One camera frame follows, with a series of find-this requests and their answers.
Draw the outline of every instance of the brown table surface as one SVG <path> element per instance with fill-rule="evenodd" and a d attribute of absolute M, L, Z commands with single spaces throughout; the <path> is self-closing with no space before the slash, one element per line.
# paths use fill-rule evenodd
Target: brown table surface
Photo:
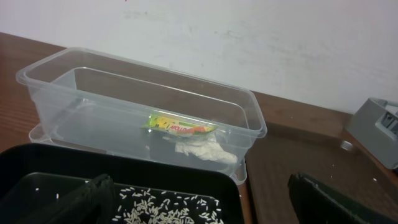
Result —
<path fill-rule="evenodd" d="M 16 72 L 63 49 L 0 33 L 0 152 L 28 143 L 29 131 L 39 123 L 27 87 L 16 82 Z M 269 132 L 246 156 L 249 181 L 239 186 L 246 223 L 297 223 L 287 194 L 289 175 L 297 171 L 308 172 L 365 205 L 398 218 L 394 203 L 398 178 L 343 131 L 350 114 L 255 95 Z M 353 143 L 357 150 L 340 149 L 341 139 Z"/>

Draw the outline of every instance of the gray device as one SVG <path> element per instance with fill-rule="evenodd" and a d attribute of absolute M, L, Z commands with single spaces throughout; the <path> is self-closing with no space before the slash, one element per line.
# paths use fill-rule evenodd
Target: gray device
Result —
<path fill-rule="evenodd" d="M 386 168 L 398 170 L 398 103 L 369 98 L 346 129 Z"/>

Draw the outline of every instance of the yellow green packet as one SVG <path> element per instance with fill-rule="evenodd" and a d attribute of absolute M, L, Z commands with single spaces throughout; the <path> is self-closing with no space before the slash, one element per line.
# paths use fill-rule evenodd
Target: yellow green packet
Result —
<path fill-rule="evenodd" d="M 178 136 L 194 136 L 208 134 L 216 129 L 216 127 L 206 127 L 187 122 L 182 122 L 177 119 L 166 118 L 159 115 L 152 114 L 147 120 L 144 128 L 158 129 L 166 131 L 170 134 Z"/>

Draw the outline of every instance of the crumpled paper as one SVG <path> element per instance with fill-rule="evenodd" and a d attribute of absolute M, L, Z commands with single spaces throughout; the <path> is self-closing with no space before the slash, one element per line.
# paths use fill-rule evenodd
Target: crumpled paper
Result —
<path fill-rule="evenodd" d="M 208 134 L 206 139 L 177 142 L 175 144 L 175 151 L 184 153 L 187 156 L 192 153 L 199 159 L 224 164 L 235 164 L 238 161 L 238 158 L 234 154 L 223 150 L 220 144 L 217 143 L 214 133 Z"/>

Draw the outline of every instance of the white wall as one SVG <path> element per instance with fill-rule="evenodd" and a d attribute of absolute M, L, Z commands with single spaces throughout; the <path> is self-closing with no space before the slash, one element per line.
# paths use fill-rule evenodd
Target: white wall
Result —
<path fill-rule="evenodd" d="M 0 1 L 0 32 L 334 110 L 398 101 L 396 0 Z"/>

